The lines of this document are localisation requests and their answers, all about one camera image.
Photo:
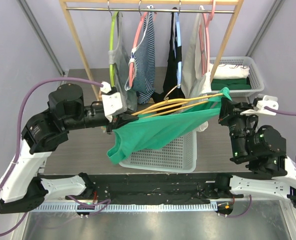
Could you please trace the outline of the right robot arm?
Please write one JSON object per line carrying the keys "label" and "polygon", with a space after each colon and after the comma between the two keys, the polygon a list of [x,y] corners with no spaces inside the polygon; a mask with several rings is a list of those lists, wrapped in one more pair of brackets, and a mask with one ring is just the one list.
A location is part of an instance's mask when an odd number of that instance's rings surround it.
{"label": "right robot arm", "polygon": [[270,125],[258,127],[260,115],[283,114],[276,97],[263,95],[253,103],[222,99],[218,123],[229,128],[232,158],[235,164],[246,164],[251,178],[217,174],[202,195],[219,199],[248,195],[286,200],[296,209],[296,157],[286,154],[286,139]]}

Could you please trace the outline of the yellow hanger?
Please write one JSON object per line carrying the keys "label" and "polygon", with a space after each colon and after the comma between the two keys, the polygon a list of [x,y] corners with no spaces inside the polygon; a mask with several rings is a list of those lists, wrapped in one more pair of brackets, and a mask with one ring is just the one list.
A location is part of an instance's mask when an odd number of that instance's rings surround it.
{"label": "yellow hanger", "polygon": [[175,98],[169,99],[165,98],[164,101],[159,103],[155,103],[143,110],[132,113],[132,116],[144,116],[144,118],[152,118],[166,114],[172,114],[174,112],[178,112],[180,110],[190,109],[192,107],[203,105],[209,103],[211,99],[215,97],[223,97],[224,94],[222,92],[204,96],[198,96],[193,98]]}

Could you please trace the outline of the green tank top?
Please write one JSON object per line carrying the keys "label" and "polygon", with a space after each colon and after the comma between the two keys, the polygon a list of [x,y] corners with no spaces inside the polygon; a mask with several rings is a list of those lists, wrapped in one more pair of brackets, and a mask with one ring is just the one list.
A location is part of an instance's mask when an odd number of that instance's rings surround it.
{"label": "green tank top", "polygon": [[221,99],[230,97],[230,90],[224,87],[220,96],[210,98],[206,103],[193,106],[183,112],[141,117],[118,129],[113,130],[114,146],[107,151],[107,156],[113,164],[126,160],[132,153],[143,150],[157,150],[172,140],[181,137],[218,116]]}

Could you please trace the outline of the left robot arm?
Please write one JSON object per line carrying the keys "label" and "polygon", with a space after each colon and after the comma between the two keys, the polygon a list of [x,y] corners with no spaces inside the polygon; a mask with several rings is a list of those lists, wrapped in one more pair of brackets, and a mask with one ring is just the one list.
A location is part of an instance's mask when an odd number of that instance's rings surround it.
{"label": "left robot arm", "polygon": [[111,133],[138,120],[125,105],[121,111],[108,119],[102,101],[85,106],[83,90],[77,84],[67,83],[51,92],[48,108],[32,116],[21,131],[20,150],[12,161],[12,172],[0,178],[0,214],[27,213],[45,200],[66,196],[90,199],[96,187],[86,173],[46,179],[37,172],[51,153],[68,140],[70,131],[106,127]]}

